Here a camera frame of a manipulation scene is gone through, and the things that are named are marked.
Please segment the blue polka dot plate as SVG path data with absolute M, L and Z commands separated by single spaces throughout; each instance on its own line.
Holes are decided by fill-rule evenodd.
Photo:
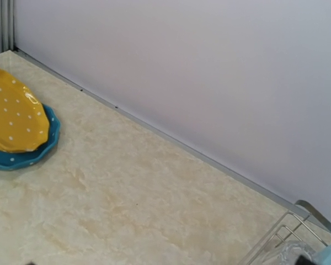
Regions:
M 12 171 L 32 166 L 41 161 L 57 145 L 61 123 L 50 106 L 43 104 L 43 108 L 50 122 L 48 140 L 32 152 L 7 153 L 0 151 L 0 171 Z

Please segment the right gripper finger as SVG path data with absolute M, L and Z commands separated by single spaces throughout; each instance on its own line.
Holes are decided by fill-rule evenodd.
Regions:
M 307 257 L 300 255 L 297 259 L 297 265 L 313 265 L 313 262 Z

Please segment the yellow polka dot plate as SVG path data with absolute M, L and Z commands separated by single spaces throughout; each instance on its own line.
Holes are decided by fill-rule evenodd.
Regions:
M 29 87 L 0 69 L 0 151 L 32 152 L 48 141 L 49 127 Z

